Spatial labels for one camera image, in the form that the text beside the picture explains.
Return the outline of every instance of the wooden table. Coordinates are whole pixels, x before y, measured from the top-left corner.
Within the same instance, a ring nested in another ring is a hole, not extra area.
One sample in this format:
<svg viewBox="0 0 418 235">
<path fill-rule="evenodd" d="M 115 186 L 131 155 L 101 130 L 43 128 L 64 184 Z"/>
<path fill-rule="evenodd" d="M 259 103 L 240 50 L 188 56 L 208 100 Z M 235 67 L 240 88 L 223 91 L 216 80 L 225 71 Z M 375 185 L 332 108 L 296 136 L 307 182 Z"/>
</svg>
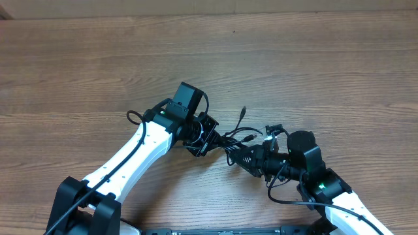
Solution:
<svg viewBox="0 0 418 235">
<path fill-rule="evenodd" d="M 106 162 L 135 132 L 126 111 L 172 97 L 181 81 L 207 92 L 220 133 L 243 105 L 242 126 L 313 131 L 368 209 L 395 234 L 416 234 L 418 11 L 0 21 L 0 233 L 42 234 L 57 186 Z M 274 196 L 300 200 L 296 185 Z M 319 217 L 266 194 L 221 150 L 174 149 L 122 214 L 180 229 Z"/>
</svg>

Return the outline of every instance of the wire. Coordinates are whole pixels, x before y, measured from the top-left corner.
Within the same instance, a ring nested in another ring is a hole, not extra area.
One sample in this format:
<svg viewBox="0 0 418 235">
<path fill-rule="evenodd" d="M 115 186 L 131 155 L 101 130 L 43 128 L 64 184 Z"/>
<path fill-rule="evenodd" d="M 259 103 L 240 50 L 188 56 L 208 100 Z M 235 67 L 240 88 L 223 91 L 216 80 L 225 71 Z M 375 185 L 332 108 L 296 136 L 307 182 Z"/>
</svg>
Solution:
<svg viewBox="0 0 418 235">
<path fill-rule="evenodd" d="M 291 179 L 287 179 L 284 183 L 281 183 L 281 184 L 279 184 L 279 185 L 275 185 L 275 186 L 273 186 L 272 188 L 275 188 L 275 187 L 279 187 L 279 186 L 285 185 L 286 183 L 289 183 L 289 182 L 290 182 L 290 180 L 291 180 Z"/>
<path fill-rule="evenodd" d="M 126 117 L 127 119 L 131 122 L 134 123 L 135 125 L 139 125 L 139 123 L 133 121 L 130 117 L 129 114 L 135 114 L 138 116 L 139 119 L 141 119 L 142 122 L 142 136 L 139 139 L 137 145 L 135 146 L 135 148 L 128 154 L 128 156 L 126 156 L 122 162 L 120 162 L 111 172 L 109 172 L 109 174 L 105 175 L 103 177 L 103 179 L 97 183 L 94 187 L 92 187 L 90 189 L 90 191 L 88 191 L 88 193 L 86 193 L 82 198 L 78 199 L 45 233 L 44 235 L 49 235 L 51 234 L 56 227 L 60 224 L 60 222 L 62 222 L 62 220 L 64 220 L 64 218 L 68 217 L 72 211 L 74 211 L 81 203 L 84 203 L 84 201 L 90 197 L 91 194 L 93 194 L 102 184 L 104 184 L 106 181 L 108 181 L 110 179 L 111 176 L 113 176 L 138 150 L 138 148 L 142 145 L 142 143 L 144 142 L 145 139 L 145 135 L 146 135 L 146 122 L 144 120 L 144 118 L 135 111 L 128 111 L 126 113 Z"/>
<path fill-rule="evenodd" d="M 247 107 L 242 107 L 241 109 L 241 114 L 240 114 L 240 119 L 238 120 L 238 123 L 236 124 L 235 130 L 237 130 L 238 126 L 240 125 L 242 119 L 244 118 L 244 116 L 246 115 L 247 112 Z"/>
<path fill-rule="evenodd" d="M 260 133 L 261 135 L 263 135 L 263 133 L 260 130 L 256 129 L 256 128 L 253 128 L 253 127 L 240 127 L 240 128 L 235 129 L 234 131 L 230 131 L 229 133 L 225 133 L 224 136 L 225 135 L 231 135 L 230 137 L 233 137 L 234 135 L 236 135 L 237 133 L 240 133 L 241 131 L 256 131 L 256 132 Z"/>
<path fill-rule="evenodd" d="M 164 105 L 168 104 L 170 101 L 172 101 L 172 99 L 167 98 L 167 99 L 165 99 L 165 100 L 163 100 L 163 101 L 159 102 L 158 104 L 156 104 L 156 105 L 154 106 L 154 108 L 161 108 L 162 106 L 164 106 Z"/>
<path fill-rule="evenodd" d="M 280 134 L 280 133 L 285 133 L 287 137 L 289 137 L 289 133 L 283 128 L 283 127 L 278 127 L 278 129 L 280 130 L 279 133 L 274 133 L 274 136 Z"/>
<path fill-rule="evenodd" d="M 367 220 L 364 216 L 359 215 L 351 210 L 342 208 L 340 206 L 335 206 L 332 204 L 326 204 L 326 203 L 318 203 L 318 202 L 294 202 L 294 201 L 286 201 L 286 200 L 278 200 L 272 197 L 271 195 L 271 190 L 272 190 L 272 186 L 274 185 L 274 182 L 276 181 L 276 179 L 278 178 L 278 176 L 280 175 L 281 171 L 284 169 L 284 166 L 282 166 L 282 168 L 279 170 L 279 172 L 276 174 L 276 176 L 274 176 L 274 179 L 272 180 L 272 183 L 270 184 L 270 186 L 268 187 L 268 191 L 267 191 L 267 195 L 269 197 L 270 200 L 272 200 L 273 202 L 279 203 L 279 204 L 286 204 L 286 205 L 311 205 L 311 206 L 328 206 L 330 208 L 335 208 L 337 210 L 342 210 L 343 212 L 349 213 L 351 215 L 354 215 L 355 217 L 357 217 L 359 220 L 364 221 L 366 224 L 368 224 L 369 226 L 371 226 L 379 235 L 384 235 L 378 228 L 377 226 L 375 226 L 372 222 L 370 222 L 369 220 Z"/>
<path fill-rule="evenodd" d="M 192 147 L 192 146 L 174 146 L 171 148 L 187 148 L 187 149 L 200 149 L 199 147 Z"/>
<path fill-rule="evenodd" d="M 232 137 L 221 137 L 219 139 L 218 145 L 220 147 L 232 147 L 234 145 L 239 145 L 240 143 L 240 141 Z"/>
<path fill-rule="evenodd" d="M 250 142 L 250 141 L 254 140 L 256 137 L 257 137 L 256 134 L 251 134 L 251 135 L 246 136 L 245 138 L 243 138 L 240 141 L 235 141 L 235 142 L 234 141 L 228 141 L 226 143 L 227 144 L 226 146 L 235 146 L 235 145 L 238 145 L 238 144 L 241 144 L 241 143 Z"/>
<path fill-rule="evenodd" d="M 235 164 L 235 162 L 234 161 L 232 161 L 232 163 L 230 163 L 229 162 L 229 156 L 227 155 L 227 163 L 228 163 L 228 166 L 232 166 L 232 165 L 234 165 Z"/>
</svg>

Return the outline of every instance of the wall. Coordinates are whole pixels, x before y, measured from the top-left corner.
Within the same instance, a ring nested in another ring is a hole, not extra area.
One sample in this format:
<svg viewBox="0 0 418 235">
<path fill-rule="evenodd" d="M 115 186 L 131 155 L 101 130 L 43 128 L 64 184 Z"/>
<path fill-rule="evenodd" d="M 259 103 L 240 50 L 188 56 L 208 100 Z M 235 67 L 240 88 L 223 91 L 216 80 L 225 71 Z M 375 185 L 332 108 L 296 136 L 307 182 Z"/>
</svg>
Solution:
<svg viewBox="0 0 418 235">
<path fill-rule="evenodd" d="M 14 19 L 333 10 L 413 10 L 418 0 L 0 0 Z"/>
</svg>

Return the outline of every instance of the black base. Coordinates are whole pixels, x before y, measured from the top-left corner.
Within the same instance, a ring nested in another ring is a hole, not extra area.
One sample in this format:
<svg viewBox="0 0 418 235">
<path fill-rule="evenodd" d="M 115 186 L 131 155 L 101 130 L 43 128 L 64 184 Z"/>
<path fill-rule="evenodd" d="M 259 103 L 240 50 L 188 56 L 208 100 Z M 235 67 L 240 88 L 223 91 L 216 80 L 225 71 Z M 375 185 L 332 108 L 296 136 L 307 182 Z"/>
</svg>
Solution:
<svg viewBox="0 0 418 235">
<path fill-rule="evenodd" d="M 72 177 L 65 179 L 59 185 L 52 205 L 50 218 L 46 229 L 48 230 L 80 197 L 90 188 L 86 181 L 78 181 Z M 115 201 L 113 194 L 101 195 L 93 193 L 89 200 L 80 205 L 82 208 L 88 204 L 96 207 L 94 215 L 75 209 L 70 216 L 64 218 L 57 226 L 53 235 L 114 235 L 120 231 L 121 204 Z"/>
<path fill-rule="evenodd" d="M 171 230 L 169 228 L 149 229 L 144 235 L 306 235 L 309 226 L 286 225 L 278 228 L 219 228 L 201 230 Z"/>
</svg>

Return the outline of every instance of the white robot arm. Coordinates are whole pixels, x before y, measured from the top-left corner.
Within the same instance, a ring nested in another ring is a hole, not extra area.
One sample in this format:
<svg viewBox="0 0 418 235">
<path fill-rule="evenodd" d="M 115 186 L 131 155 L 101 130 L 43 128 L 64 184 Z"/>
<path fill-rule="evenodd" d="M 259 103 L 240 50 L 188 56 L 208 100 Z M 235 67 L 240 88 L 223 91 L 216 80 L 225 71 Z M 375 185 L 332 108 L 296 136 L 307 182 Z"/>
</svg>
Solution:
<svg viewBox="0 0 418 235">
<path fill-rule="evenodd" d="M 166 132 L 161 125 L 151 121 L 141 123 L 136 133 L 107 163 L 98 168 L 95 172 L 87 175 L 88 187 L 92 188 L 98 184 L 105 175 L 121 163 L 125 157 L 135 148 L 142 136 L 142 125 L 146 125 L 146 136 L 144 143 L 138 148 L 134 155 L 113 175 L 102 184 L 96 191 L 102 195 L 114 194 L 115 200 L 123 204 L 126 196 L 132 187 L 137 183 L 145 171 L 158 158 L 166 154 L 172 141 L 172 134 Z"/>
<path fill-rule="evenodd" d="M 378 219 L 376 219 L 366 206 L 361 202 L 359 196 L 356 193 L 342 193 L 337 197 L 332 199 L 332 204 L 335 206 L 340 206 L 345 209 L 356 212 L 357 214 L 367 218 L 371 223 L 373 223 L 384 235 L 393 234 L 389 229 L 385 227 Z M 330 235 L 365 235 L 365 234 L 378 234 L 370 225 L 366 224 L 364 221 L 359 220 L 354 215 L 348 214 L 347 212 L 326 207 L 325 213 L 327 219 L 338 229 L 332 231 Z"/>
</svg>

